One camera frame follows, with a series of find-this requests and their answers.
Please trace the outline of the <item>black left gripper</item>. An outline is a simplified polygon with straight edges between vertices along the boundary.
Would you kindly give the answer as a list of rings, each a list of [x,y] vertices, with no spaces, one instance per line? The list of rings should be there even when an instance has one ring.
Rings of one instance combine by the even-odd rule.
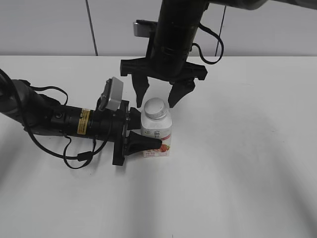
[[[101,146],[93,152],[94,155],[101,152],[107,142],[113,142],[112,164],[122,166],[125,156],[129,156],[138,152],[159,149],[162,141],[157,138],[150,138],[131,131],[126,138],[126,147],[124,149],[124,136],[128,130],[141,128],[141,112],[131,107],[129,111],[129,122],[127,123],[129,102],[121,101],[119,109],[111,111],[95,110],[91,118],[89,127],[89,135],[96,140],[101,140]]]

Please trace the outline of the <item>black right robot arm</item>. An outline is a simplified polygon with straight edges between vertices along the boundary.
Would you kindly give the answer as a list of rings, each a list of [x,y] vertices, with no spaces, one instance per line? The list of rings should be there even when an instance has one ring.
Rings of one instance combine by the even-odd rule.
[[[132,77],[136,105],[141,107],[149,88],[148,79],[169,82],[172,89],[168,104],[173,108],[184,96],[195,89],[195,79],[205,80],[205,66],[187,61],[198,29],[212,35],[222,45],[221,37],[201,23],[210,0],[164,0],[158,21],[136,20],[133,24],[136,37],[148,38],[146,55],[138,59],[123,59],[121,76]]]

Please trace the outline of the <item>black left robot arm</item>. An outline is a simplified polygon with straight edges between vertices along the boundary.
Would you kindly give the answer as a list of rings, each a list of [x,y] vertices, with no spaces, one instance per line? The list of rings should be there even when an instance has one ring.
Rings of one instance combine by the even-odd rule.
[[[107,142],[114,143],[113,165],[123,166],[125,157],[150,149],[159,149],[162,141],[135,133],[141,127],[141,113],[122,99],[123,82],[112,77],[106,81],[96,109],[90,110],[61,104],[42,92],[50,87],[34,87],[26,80],[11,79],[0,72],[0,112],[19,122],[32,141],[46,153],[69,161],[81,162],[80,168],[88,166]],[[36,136],[61,136],[91,139],[90,151],[68,156],[53,152],[43,146]]]

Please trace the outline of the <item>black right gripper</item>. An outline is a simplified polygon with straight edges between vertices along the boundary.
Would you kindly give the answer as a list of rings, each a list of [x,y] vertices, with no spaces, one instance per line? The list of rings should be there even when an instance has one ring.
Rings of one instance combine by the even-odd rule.
[[[205,80],[206,68],[187,62],[196,33],[197,27],[156,27],[148,38],[145,57],[121,60],[120,75],[132,76],[137,108],[141,108],[149,87],[148,77],[173,83],[168,97],[170,108],[195,89],[195,78]]]

